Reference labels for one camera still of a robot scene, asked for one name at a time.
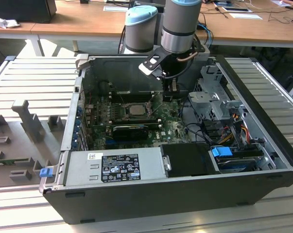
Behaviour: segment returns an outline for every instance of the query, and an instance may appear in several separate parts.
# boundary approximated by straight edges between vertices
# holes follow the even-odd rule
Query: wooden desk
[[[34,34],[111,36],[121,35],[125,12],[103,11],[105,3],[56,1],[57,12],[50,24],[35,24]]]
[[[284,11],[277,8],[269,0],[252,0],[259,8],[274,8],[272,11]],[[43,55],[40,39],[88,40],[88,41],[118,41],[121,35],[125,12],[105,12],[102,2],[80,4],[79,1],[56,1],[57,13],[50,24],[22,23],[20,28],[0,29],[0,38],[25,38],[32,41],[36,55]],[[253,11],[262,11],[250,7]],[[282,24],[278,21],[268,21],[269,13],[255,13],[263,20],[236,19],[230,14],[228,19],[214,10],[213,4],[203,4],[208,28],[214,34],[213,45],[237,45],[259,47],[293,48],[293,23]],[[273,17],[284,21],[283,17],[293,18],[293,11],[273,13]],[[203,14],[199,21],[204,22]],[[206,32],[197,31],[202,42]]]
[[[41,47],[39,37],[37,34],[32,34],[31,29],[35,23],[19,22],[19,27],[14,28],[0,28],[0,38],[7,39],[30,39],[37,56],[43,56],[44,52]]]
[[[277,7],[276,4],[269,0],[252,0],[252,4],[258,8],[274,8],[266,11],[286,11],[284,7]],[[255,13],[260,19],[243,19],[233,18],[230,14],[218,14],[213,4],[203,4],[199,15],[199,22],[204,23],[203,14],[206,17],[207,26],[214,34],[213,44],[217,45],[242,45],[242,46],[261,46],[261,47],[288,47],[293,48],[293,22],[283,24],[276,20],[268,21],[270,13]],[[264,11],[250,6],[253,12]],[[275,17],[283,22],[283,17],[293,18],[293,10],[283,13],[272,13]],[[197,32],[200,38],[206,33],[204,31]]]
[[[19,27],[14,28],[0,28],[0,33],[8,33],[8,34],[31,34],[31,29],[35,25],[35,23],[19,23]]]

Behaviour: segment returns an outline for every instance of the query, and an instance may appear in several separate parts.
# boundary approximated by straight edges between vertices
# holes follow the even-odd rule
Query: floor
[[[42,46],[46,56],[74,56],[72,50],[72,41],[42,40]],[[79,41],[79,52],[88,53],[91,55],[97,54],[116,54],[118,42],[98,42],[98,41]],[[260,56],[262,48],[247,47],[244,57],[255,57],[262,62],[267,70],[277,79],[277,81],[285,88],[290,88],[289,85],[293,80],[293,49],[281,51],[284,56],[280,59],[275,56],[275,49],[269,49],[266,57],[273,57],[273,60],[279,59],[278,62],[266,62]],[[212,46],[211,55],[222,54],[225,57],[240,57],[241,47],[238,46]],[[0,64],[4,60],[4,56],[18,55],[28,56],[34,55],[34,51],[30,44],[21,39],[0,39]]]

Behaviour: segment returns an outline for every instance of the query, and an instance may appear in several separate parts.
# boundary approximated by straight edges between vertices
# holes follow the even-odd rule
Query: power supply label
[[[101,168],[104,183],[141,180],[138,154],[102,156]]]

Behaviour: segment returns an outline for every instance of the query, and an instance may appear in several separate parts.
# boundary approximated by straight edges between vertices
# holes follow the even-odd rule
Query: black computer case
[[[54,0],[0,0],[0,18],[50,23],[57,8]]]

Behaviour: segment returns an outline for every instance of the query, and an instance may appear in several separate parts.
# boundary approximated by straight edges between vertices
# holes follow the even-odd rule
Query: white paper on desk
[[[18,22],[14,19],[6,20],[3,18],[0,18],[0,28],[6,29],[6,28],[17,27],[17,26],[20,26],[20,24],[18,24]]]
[[[229,13],[233,18],[262,19],[258,15]]]
[[[127,12],[128,7],[120,7],[120,6],[105,6],[103,11],[118,11],[118,12]]]
[[[287,4],[283,1],[276,1],[276,0],[271,0],[274,4],[277,4],[278,6],[290,6],[290,4]]]

